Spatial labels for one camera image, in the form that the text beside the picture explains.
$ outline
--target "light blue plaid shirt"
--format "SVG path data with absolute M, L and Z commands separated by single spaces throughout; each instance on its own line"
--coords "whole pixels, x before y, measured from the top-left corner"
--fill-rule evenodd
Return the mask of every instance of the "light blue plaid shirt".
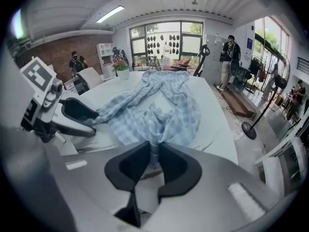
M 146 71 L 134 90 L 113 98 L 98 110 L 96 119 L 86 122 L 108 122 L 125 145 L 146 140 L 152 145 L 169 142 L 187 146 L 200 121 L 200 110 L 188 92 L 188 79 L 187 72 Z M 141 111 L 137 105 L 158 90 L 175 105 L 174 110 L 163 113 L 152 103 L 147 111 Z

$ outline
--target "potted plant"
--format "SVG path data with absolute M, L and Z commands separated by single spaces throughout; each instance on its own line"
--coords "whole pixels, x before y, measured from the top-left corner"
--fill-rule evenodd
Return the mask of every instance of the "potted plant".
M 121 80 L 129 78 L 129 66 L 123 59 L 117 58 L 112 66 L 114 67 L 112 71 L 117 72 Z

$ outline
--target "brick wall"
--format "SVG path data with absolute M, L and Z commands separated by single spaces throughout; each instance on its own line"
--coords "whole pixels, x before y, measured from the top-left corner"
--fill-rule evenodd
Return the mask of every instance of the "brick wall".
M 31 57 L 39 57 L 45 64 L 52 64 L 57 78 L 64 83 L 72 79 L 72 72 L 69 69 L 69 61 L 72 51 L 77 51 L 82 55 L 89 66 L 93 67 L 99 75 L 102 74 L 97 44 L 112 43 L 111 35 L 78 35 L 60 40 L 51 41 L 34 47 L 23 53 L 16 60 L 19 68 L 31 61 Z M 104 58 L 105 63 L 109 62 L 109 57 Z

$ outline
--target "white flower pot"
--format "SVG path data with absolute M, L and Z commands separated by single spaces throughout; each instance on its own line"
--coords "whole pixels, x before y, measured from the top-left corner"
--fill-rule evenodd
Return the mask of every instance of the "white flower pot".
M 117 71 L 117 74 L 121 80 L 126 80 L 129 78 L 130 70 L 126 69 L 124 71 Z

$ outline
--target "ceiling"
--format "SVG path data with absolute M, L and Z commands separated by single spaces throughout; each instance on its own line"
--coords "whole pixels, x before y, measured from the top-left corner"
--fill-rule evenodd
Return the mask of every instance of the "ceiling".
M 234 26 L 272 15 L 269 0 L 29 0 L 22 7 L 27 36 L 31 41 L 57 33 L 82 29 L 110 29 L 136 17 L 162 11 L 200 11 L 215 14 L 222 21 L 230 18 Z M 124 10 L 102 23 L 102 16 L 122 5 Z

